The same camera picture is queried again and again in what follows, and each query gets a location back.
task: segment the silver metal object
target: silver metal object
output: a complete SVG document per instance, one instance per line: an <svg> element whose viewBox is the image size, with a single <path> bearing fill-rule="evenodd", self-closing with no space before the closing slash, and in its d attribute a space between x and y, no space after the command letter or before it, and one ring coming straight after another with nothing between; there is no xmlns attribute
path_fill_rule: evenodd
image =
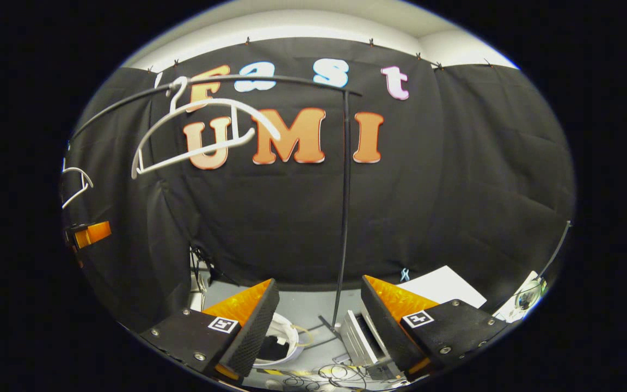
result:
<svg viewBox="0 0 627 392"><path fill-rule="evenodd" d="M376 331L376 327L374 326L374 322L372 322L371 317L369 316L369 312L366 309L366 306L361 307L361 315L362 315L362 319L364 320L364 322L366 322L366 325L369 327L369 330L372 335L371 339L376 341L376 343L379 345L382 351L381 354L376 354L378 362L376 362L374 365L367 368L368 372L371 375L371 378L372 379L391 379L394 377L402 376L403 372L401 372L398 369L398 366L396 366L396 363L394 363L393 360L391 359L391 354L389 354L389 350L386 349L386 345L384 345L384 342L381 339L381 336ZM380 370L381 373L383 374L382 375L378 374L378 372L374 371L375 369Z"/></svg>
<svg viewBox="0 0 627 392"><path fill-rule="evenodd" d="M381 353L375 353L368 341L370 338L373 339L373 337L364 335L353 311L348 310L346 312L339 330L343 344L355 366L370 366L379 362L376 354Z"/></svg>

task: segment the clothes hanger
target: clothes hanger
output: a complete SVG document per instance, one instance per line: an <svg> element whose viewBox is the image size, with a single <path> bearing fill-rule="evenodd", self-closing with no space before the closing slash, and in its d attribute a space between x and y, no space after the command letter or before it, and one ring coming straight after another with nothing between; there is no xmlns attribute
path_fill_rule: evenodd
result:
<svg viewBox="0 0 627 392"><path fill-rule="evenodd" d="M62 204L62 209L65 209L65 207L67 207L67 205L73 200L76 199L77 196L79 196L80 194L84 193L84 191L86 189L90 188L94 188L94 183L91 181L91 179L89 178L89 174L85 173L85 171L79 169L79 167L67 167L65 169L62 170L62 174L68 173L68 172L79 172L82 174L82 189L80 189L79 192L75 193L71 198L69 198L67 201L65 201L64 204Z"/></svg>
<svg viewBox="0 0 627 392"><path fill-rule="evenodd" d="M176 101L177 99L179 99L179 97L181 97L182 93L185 90L185 87L187 86L187 77L181 76L177 78L173 83L171 83L171 87L173 88L177 84L180 84L181 87L179 91L177 92L176 96L174 96L171 99L171 109L169 111L169 114L166 114L164 117L159 119L159 121L157 121L156 124L154 124L149 129L149 131L147 131L147 133L144 134L144 136L142 137L142 140L139 142L139 146L137 146L137 149L134 152L134 158L132 159L132 172L130 174L132 176L132 179L136 179L137 174L144 174L147 172L152 172L156 169L169 166L170 164L185 161L186 159L189 159L190 157L196 156L198 154L210 153L213 151L217 151L218 149L223 149L225 147L241 146L242 144L247 143L249 140L252 139L252 137L256 133L256 130L253 127L251 127L251 129L249 129L248 132L246 132L246 134L244 134L243 136L239 136L236 109L241 109L244 112L250 114L252 117L257 119L261 124L263 124L266 127L268 132L271 134L271 136L275 140L280 139L279 131L277 131L277 128L274 126L274 124L272 124L271 121L268 120L267 117L265 117L261 112L259 112L254 107L246 105L243 102L239 102L237 100L204 99L204 100L198 100L196 102L190 102L189 104L183 105L176 109ZM152 136L152 134L154 134L154 132L157 129L159 129L160 126L166 124L166 122L171 120L172 118L179 116L190 109L197 109L197 107L201 107L204 105L231 106L231 132L232 132L233 138L231 140L214 143L209 146L204 146L199 149L195 149L193 151L189 151L187 153L174 156L172 158L166 159L165 161L152 164L152 166L149 166L149 167L144 167L144 161L142 159L142 147L144 147L144 144L146 143L146 141L149 140L149 137Z"/></svg>

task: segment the black backdrop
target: black backdrop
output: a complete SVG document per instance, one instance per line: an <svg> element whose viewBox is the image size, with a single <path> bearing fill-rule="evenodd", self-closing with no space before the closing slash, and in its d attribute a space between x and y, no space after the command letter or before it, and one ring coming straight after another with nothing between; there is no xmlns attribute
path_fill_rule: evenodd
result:
<svg viewBox="0 0 627 392"><path fill-rule="evenodd" d="M0 237L7 268L0 273L0 348L6 349L0 350L0 384L9 389L207 388L114 323L55 239L59 161L78 114L122 59L181 22L176 13L137 10L154 10L155 3L134 5L14 3L0 9L0 122L21 131L0 132L8 154L0 161L0 230L19 230L11 239L23 250L12 258L14 250ZM620 318L627 314L627 4L516 5L452 1L432 8L507 54L551 102L573 147L582 229L573 231L577 246L559 285L530 321L433 388L627 390L627 322ZM183 15L197 11L194 3L182 9ZM23 91L26 99L17 93ZM51 91L57 99L50 100ZM10 106L2 111L6 97ZM52 129L59 133L45 131ZM59 156L50 153L55 149ZM595 171L592 150L600 151ZM6 192L32 184L39 191L15 198ZM20 231L24 219L34 229Z"/></svg>
<svg viewBox="0 0 627 392"><path fill-rule="evenodd" d="M403 268L415 278L449 265L487 298L483 308L495 311L530 271L543 269L565 221L573 218L573 164L548 104L520 70L488 64L432 69L429 62L388 48L323 38L224 47L163 70L162 81L222 64L235 74L262 60L275 64L276 75L310 79L320 58L345 60L350 66L346 88L362 94L350 98L353 146L359 142L356 113L384 117L381 160L353 163L351 169L345 287L358 286L363 274L396 283ZM407 100L386 91L380 70L392 65L408 75ZM155 78L145 70L118 70L79 124L105 105L150 88ZM306 107L323 109L325 159L253 164L254 137L229 149L217 169L196 169L183 161L133 181L129 168L139 139L168 112L169 99L162 94L120 107L75 137L67 165L87 171L95 188L63 216L75 223L110 221L112 236L80 254L101 301L138 332L186 305L190 241L204 245L218 268L244 286L269 278L281 290L336 285L341 93L285 82L239 93L222 82L212 96L277 109L287 126ZM184 94L177 104L188 102ZM157 163L185 153L185 125L228 113L208 106L177 117L153 134L146 159ZM239 116L239 129L249 126L249 116ZM212 132L202 135L203 144L214 141ZM77 177L63 178L65 198L79 188Z"/></svg>

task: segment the wire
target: wire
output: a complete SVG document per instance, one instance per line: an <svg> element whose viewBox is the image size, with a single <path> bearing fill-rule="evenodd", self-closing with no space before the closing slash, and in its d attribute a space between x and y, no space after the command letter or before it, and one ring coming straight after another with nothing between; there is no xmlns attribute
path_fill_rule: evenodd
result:
<svg viewBox="0 0 627 392"><path fill-rule="evenodd" d="M306 346L311 345L311 343L314 342L314 336L311 335L311 332L309 332L308 329L299 327L298 325L294 325L294 324L292 324L292 327L294 329L301 330L302 332L306 332L306 334L309 336L309 342L308 343L297 343L297 347L306 347Z"/></svg>
<svg viewBox="0 0 627 392"><path fill-rule="evenodd" d="M331 366L330 369L330 376L326 376L323 374L323 369L326 367ZM342 368L345 371L345 375L343 375L342 377L338 377L333 373L333 369L335 367L339 367ZM359 379L352 379L353 377L355 377L355 374L353 374L351 377L348 377L348 368L352 369L356 375L359 375ZM339 382L359 382L362 381L364 382L364 389L366 389L366 377L368 377L368 374L361 374L361 372L359 372L359 370L357 370L355 367L349 366L349 365L341 365L339 363L335 363L335 364L328 364L328 365L323 365L321 367L318 368L318 376L324 379L327 379L328 382L331 385L335 385L336 387L340 387L340 388L349 388L349 389L359 389L359 388L352 388L352 387L346 387L345 385L341 385L339 384Z"/></svg>
<svg viewBox="0 0 627 392"><path fill-rule="evenodd" d="M198 270L198 267L196 265L196 263L199 263L199 261L195 261L194 254L192 253L192 248L190 248L190 253L191 253L190 254L190 266L192 267L192 271L195 273L195 285L197 285L197 288L199 290L200 289L200 283L197 280L197 276L199 274L199 270Z"/></svg>
<svg viewBox="0 0 627 392"><path fill-rule="evenodd" d="M550 263L552 263L553 260L555 260L555 256L560 251L560 247L563 245L563 241L565 241L565 236L567 236L568 230L572 227L572 223L571 222L572 221L570 221L570 220L565 222L565 230L563 230L563 235L560 237L560 242L558 243L558 246L555 248L555 251L553 252L553 255L550 256L550 260L548 260L548 263L545 265L545 267L543 267L543 270L540 272L540 274L538 274L537 278L542 277L543 273L545 272L545 270L547 270L548 266L550 266Z"/></svg>
<svg viewBox="0 0 627 392"><path fill-rule="evenodd" d="M313 390L318 390L321 387L321 383L314 379L310 379L308 377L301 377L298 375L293 375L292 373L286 372L284 370L280 370L280 372L289 376L288 378L282 380L283 384L287 385L288 387L303 387L303 385L305 385L306 382L309 382L309 384L306 384L305 386L306 390L313 391ZM290 380L294 380L294 384L288 384L288 381Z"/></svg>
<svg viewBox="0 0 627 392"><path fill-rule="evenodd" d="M514 293L513 295L508 296L508 298L507 298L507 299L505 299L504 301L500 301L500 302L498 302L499 306L497 306L497 308L496 308L495 310L493 310L493 312L492 312L492 313L495 313L495 312L497 312L498 310L500 310L500 308L502 308L502 306L504 306L504 305L505 305L505 303L507 303L507 301L509 301L509 299L510 299L510 298L512 298L512 297L514 297L514 296L519 296L521 293L525 293L525 292L529 292L529 291L531 291L531 290L535 290L536 288L540 287L542 284L543 284L543 283L539 283L537 287L532 287L532 288L530 288L530 289L525 289L525 290L522 290L522 291L520 291L520 292L516 292L516 293Z"/></svg>
<svg viewBox="0 0 627 392"><path fill-rule="evenodd" d="M199 246L197 246L195 248L191 248L191 249L192 249L192 253L196 256L198 261L204 261L206 265L208 265L213 270L217 271L217 273L219 273L219 275L223 275L224 278L229 279L232 283L234 283L234 285L237 285L238 287L242 286L241 284L236 282L234 279L229 277L229 275L226 275L226 273L224 273L224 271L222 271L218 267L216 267L216 265L214 265L214 263L212 263L211 256L207 255L207 253L204 251L204 249L200 248Z"/></svg>

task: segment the black metal pole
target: black metal pole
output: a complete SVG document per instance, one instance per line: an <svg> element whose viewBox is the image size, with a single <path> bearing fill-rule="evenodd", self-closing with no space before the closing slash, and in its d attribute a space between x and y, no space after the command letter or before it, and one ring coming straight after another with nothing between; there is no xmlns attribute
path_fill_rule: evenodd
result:
<svg viewBox="0 0 627 392"><path fill-rule="evenodd" d="M563 230L562 236L560 236L560 242L558 243L558 246L555 247L555 251L550 256L550 260L548 260L548 263L546 263L545 267L543 267L543 270L540 272L540 274L538 274L538 276L536 277L537 279L539 279L539 278L541 278L543 276L543 273L545 272L545 270L548 270L548 266L550 266L550 263L552 263L553 260L555 260L555 256L560 251L560 247L563 245L563 241L565 241L565 236L567 236L568 230L570 228L572 228L572 223L571 223L570 220L568 220L567 222L565 222L565 229Z"/></svg>
<svg viewBox="0 0 627 392"><path fill-rule="evenodd" d="M335 293L335 309L333 310L333 322L330 323L330 330L335 332L335 320L338 317L338 306L340 305L340 292L343 288L343 272L345 271L345 255L348 248L348 212L350 210L350 162L352 147L350 141L350 92L343 92L343 104L345 107L345 166L343 169L343 229L341 233L342 258L340 260L340 270L338 271L338 290Z"/></svg>

